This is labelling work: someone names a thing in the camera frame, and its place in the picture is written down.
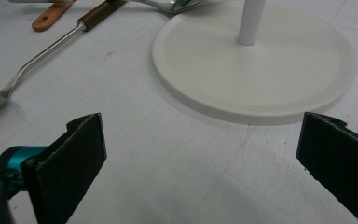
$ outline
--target wooden handle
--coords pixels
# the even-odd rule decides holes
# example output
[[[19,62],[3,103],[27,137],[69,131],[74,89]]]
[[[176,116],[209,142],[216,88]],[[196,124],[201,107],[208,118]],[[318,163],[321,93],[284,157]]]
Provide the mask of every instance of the wooden handle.
[[[121,0],[106,0],[80,18],[78,22],[85,24],[86,31],[89,31],[125,3],[126,1]]]
[[[73,3],[54,3],[32,23],[32,28],[37,32],[46,31]]]

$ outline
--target orange handle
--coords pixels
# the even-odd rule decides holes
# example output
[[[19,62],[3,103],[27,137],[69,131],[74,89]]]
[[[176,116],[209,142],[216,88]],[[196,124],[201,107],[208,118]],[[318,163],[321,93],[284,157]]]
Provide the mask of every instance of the orange handle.
[[[37,32],[46,31],[73,3],[54,3],[32,23],[32,28]]]

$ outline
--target white round base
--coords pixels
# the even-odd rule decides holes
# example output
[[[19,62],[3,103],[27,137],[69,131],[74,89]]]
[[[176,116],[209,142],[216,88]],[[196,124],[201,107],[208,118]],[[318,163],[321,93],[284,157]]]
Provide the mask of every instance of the white round base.
[[[323,112],[350,87],[356,58],[329,24],[266,4],[253,46],[237,41],[243,2],[203,5],[158,33],[153,60],[175,98],[205,115],[276,125]]]

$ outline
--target spoon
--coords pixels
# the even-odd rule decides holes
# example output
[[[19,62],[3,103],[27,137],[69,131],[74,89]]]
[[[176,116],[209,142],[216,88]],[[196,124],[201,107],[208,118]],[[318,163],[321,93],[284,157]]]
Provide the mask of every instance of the spoon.
[[[88,12],[82,18],[77,21],[77,27],[70,31],[68,34],[61,37],[55,43],[50,45],[48,48],[43,50],[41,53],[33,57],[31,61],[26,63],[7,84],[0,90],[0,108],[7,104],[8,97],[16,86],[20,83],[25,74],[35,67],[38,63],[46,59],[51,53],[68,42],[72,37],[78,33],[84,31],[87,32],[95,27],[99,22],[103,21],[107,16],[117,10],[119,7],[124,5],[125,2],[121,1],[104,1],[92,11]]]
[[[199,3],[205,0],[169,0],[169,2],[167,3],[160,3],[154,0],[124,0],[124,1],[144,3],[168,13],[180,13],[191,9],[195,5],[198,5]]]

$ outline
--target kitchen utensil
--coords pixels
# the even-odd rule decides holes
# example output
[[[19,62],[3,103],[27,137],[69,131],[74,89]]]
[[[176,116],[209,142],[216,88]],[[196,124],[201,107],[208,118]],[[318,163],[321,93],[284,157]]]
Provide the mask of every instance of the kitchen utensil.
[[[162,11],[175,14],[175,13],[187,11],[205,0],[170,0],[167,3],[160,3],[153,0],[123,0],[123,1],[144,3],[149,6],[156,7]]]
[[[71,0],[65,3],[54,3],[46,11],[44,11],[34,22],[32,28],[37,32],[46,31],[57,19],[75,2]]]
[[[0,90],[0,108],[7,104],[8,97],[19,84],[25,74],[31,70],[38,63],[47,58],[52,52],[70,40],[72,37],[80,33],[81,31],[87,32],[96,26],[99,22],[103,21],[106,17],[116,11],[118,8],[123,6],[126,2],[119,0],[106,0],[100,5],[95,7],[92,11],[88,12],[82,18],[77,21],[77,27],[70,31],[68,34],[61,37],[54,44],[50,45],[47,49],[43,50],[41,53],[33,57],[31,61],[26,63],[20,70],[17,72],[6,86]]]

